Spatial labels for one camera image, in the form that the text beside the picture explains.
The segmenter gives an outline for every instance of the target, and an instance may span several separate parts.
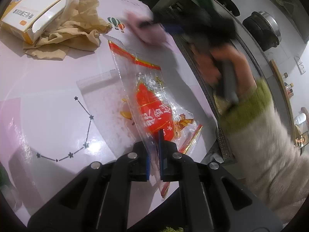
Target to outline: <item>constellation print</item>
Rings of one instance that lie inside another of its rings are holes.
[[[78,100],[78,97],[75,97],[74,99],[75,99],[75,101],[78,101],[78,102],[79,102],[79,104],[82,106],[82,108],[85,110],[85,112],[89,115],[89,118],[90,118],[85,143],[83,144],[83,146],[82,146],[80,149],[78,149],[77,151],[75,151],[75,152],[73,152],[73,153],[69,152],[69,154],[68,154],[67,156],[65,156],[65,157],[63,157],[63,158],[61,158],[61,159],[52,159],[52,158],[48,158],[48,157],[46,157],[46,156],[43,156],[43,155],[41,155],[40,153],[37,153],[38,159],[39,159],[39,158],[44,158],[44,159],[52,160],[52,161],[55,161],[55,162],[60,162],[60,161],[62,161],[62,160],[64,160],[64,159],[67,159],[67,158],[70,158],[70,159],[71,159],[71,158],[74,158],[74,155],[75,155],[76,153],[78,153],[80,150],[82,150],[82,149],[87,149],[87,148],[89,147],[88,135],[89,135],[90,124],[91,124],[91,121],[93,120],[93,116],[84,108],[84,106],[83,106],[83,105],[81,104],[81,102]]]

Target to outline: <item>hot air balloon sticker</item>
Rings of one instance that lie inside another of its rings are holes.
[[[118,25],[121,24],[121,22],[118,19],[113,18],[113,17],[108,17],[107,20],[115,26],[116,30],[119,30]]]
[[[123,29],[125,28],[125,25],[120,22],[120,24],[118,24],[118,27],[120,28],[121,32],[124,33]]]

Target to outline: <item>white wall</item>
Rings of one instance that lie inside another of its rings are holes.
[[[285,80],[293,83],[294,96],[290,99],[293,115],[300,113],[301,107],[309,110],[309,46],[281,12],[270,0],[233,0],[240,10],[237,19],[242,22],[253,11],[264,10],[274,17],[281,30],[282,41],[277,48],[271,48],[265,52],[269,59],[274,59],[281,74],[287,72],[289,77]],[[305,69],[308,71],[301,75],[294,60],[294,56],[301,55]]]

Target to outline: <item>white table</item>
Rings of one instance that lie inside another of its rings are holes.
[[[99,0],[98,14],[123,18],[125,11],[149,16],[138,0]],[[110,36],[160,65],[166,85],[175,99],[204,126],[192,158],[200,162],[215,141],[216,121],[189,65],[171,37],[169,48],[146,47],[128,28],[113,29]],[[95,52],[70,49],[63,61],[35,60],[23,54],[21,40],[0,31],[0,161],[20,192],[22,207],[16,212],[24,224],[75,175],[93,161],[115,159],[95,124],[89,129],[89,148],[63,161],[37,158],[39,153],[62,158],[85,142],[89,116],[80,104],[83,97],[76,82],[115,69],[104,37]],[[170,185],[167,196],[178,187]],[[128,227],[161,204],[156,186],[132,183]]]

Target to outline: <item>star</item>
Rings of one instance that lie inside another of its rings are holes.
[[[84,148],[88,148],[89,147],[89,143],[85,142],[84,143]]]

